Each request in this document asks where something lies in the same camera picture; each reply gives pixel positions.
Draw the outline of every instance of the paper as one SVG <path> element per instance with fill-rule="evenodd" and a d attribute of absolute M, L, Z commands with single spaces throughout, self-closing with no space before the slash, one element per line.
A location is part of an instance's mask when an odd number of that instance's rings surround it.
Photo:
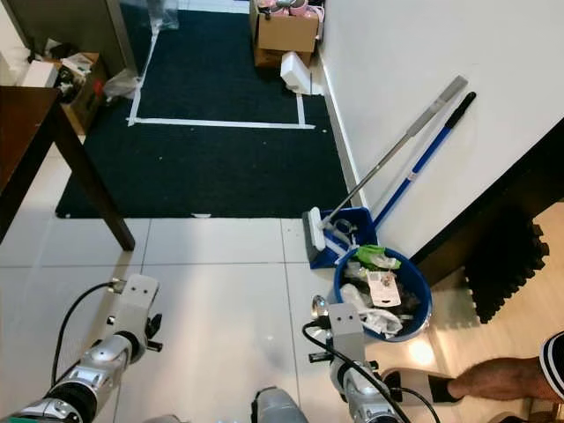
<path fill-rule="evenodd" d="M 367 274 L 370 296 L 376 307 L 395 307 L 402 303 L 393 272 L 369 271 Z"/>

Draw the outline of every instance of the mop head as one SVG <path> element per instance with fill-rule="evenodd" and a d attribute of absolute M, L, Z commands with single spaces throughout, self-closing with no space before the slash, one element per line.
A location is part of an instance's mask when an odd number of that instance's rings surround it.
<path fill-rule="evenodd" d="M 325 237 L 323 236 L 321 212 L 319 207 L 314 207 L 310 211 L 305 211 L 301 215 L 303 232 L 306 235 L 306 251 L 308 260 L 313 262 L 319 253 L 325 250 Z"/>

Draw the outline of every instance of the pink item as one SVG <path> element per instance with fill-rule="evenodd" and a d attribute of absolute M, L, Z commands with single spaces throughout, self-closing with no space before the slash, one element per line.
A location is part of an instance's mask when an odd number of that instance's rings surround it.
<path fill-rule="evenodd" d="M 308 10 L 304 16 L 306 18 L 313 18 L 314 15 L 317 15 L 319 25 L 321 25 L 323 23 L 323 19 L 325 18 L 325 9 L 322 6 L 308 6 Z"/>
<path fill-rule="evenodd" d="M 263 9 L 263 8 L 271 8 L 273 6 L 276 5 L 276 0 L 258 0 L 258 2 L 256 2 L 256 6 L 259 9 Z"/>
<path fill-rule="evenodd" d="M 290 14 L 294 16 L 305 16 L 308 12 L 308 0 L 295 0 L 290 6 Z"/>
<path fill-rule="evenodd" d="M 274 15 L 274 16 L 286 15 L 286 16 L 288 16 L 289 14 L 290 14 L 290 11 L 288 10 L 287 7 L 281 7 L 281 6 L 277 6 L 277 5 L 274 5 L 274 6 L 271 7 L 270 15 Z"/>

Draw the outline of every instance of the slipper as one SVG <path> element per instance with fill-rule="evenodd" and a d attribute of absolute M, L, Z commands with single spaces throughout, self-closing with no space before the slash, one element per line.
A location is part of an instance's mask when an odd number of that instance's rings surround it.
<path fill-rule="evenodd" d="M 382 374 L 382 379 L 390 388 L 392 398 L 400 404 L 421 405 L 421 400 L 407 392 L 393 390 L 394 388 L 415 390 L 433 404 L 454 405 L 462 399 L 449 394 L 447 383 L 452 381 L 452 378 L 446 375 L 413 368 L 390 368 Z"/>

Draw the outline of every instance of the trash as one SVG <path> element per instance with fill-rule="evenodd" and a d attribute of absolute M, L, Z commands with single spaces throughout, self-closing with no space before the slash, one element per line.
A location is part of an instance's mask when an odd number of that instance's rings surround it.
<path fill-rule="evenodd" d="M 104 85 L 104 93 L 109 99 L 113 97 L 133 99 L 137 82 L 137 74 L 132 70 L 124 69 Z"/>
<path fill-rule="evenodd" d="M 401 265 L 399 260 L 393 257 L 386 257 L 385 251 L 384 247 L 378 247 L 377 245 L 363 245 L 359 247 L 355 256 L 368 268 L 375 266 L 380 269 L 399 269 Z"/>
<path fill-rule="evenodd" d="M 399 267 L 383 254 L 384 248 L 368 246 L 360 255 L 351 257 L 343 269 L 340 288 L 344 302 L 353 304 L 364 326 L 374 332 L 392 338 L 411 322 L 420 304 L 418 297 L 405 289 L 397 274 L 391 270 L 370 271 L 381 266 Z"/>
<path fill-rule="evenodd" d="M 366 308 L 371 308 L 362 299 L 359 290 L 353 284 L 343 285 L 341 288 L 341 295 L 343 296 L 343 301 L 353 304 L 358 311 L 364 310 Z"/>
<path fill-rule="evenodd" d="M 74 73 L 85 78 L 86 75 L 88 75 L 91 71 L 93 61 L 85 55 L 77 53 L 76 55 L 65 57 L 63 60 L 61 60 L 61 64 L 69 68 Z"/>
<path fill-rule="evenodd" d="M 404 328 L 404 325 L 394 314 L 379 308 L 369 310 L 363 324 L 376 333 L 382 333 L 386 338 L 395 336 Z"/>
<path fill-rule="evenodd" d="M 356 307 L 362 324 L 368 329 L 391 337 L 403 328 L 400 319 L 389 311 L 368 307 L 359 290 L 353 284 L 343 285 L 341 295 L 345 302 Z"/>
<path fill-rule="evenodd" d="M 387 308 L 401 304 L 395 273 L 391 271 L 369 271 L 367 274 L 370 296 L 375 306 Z"/>

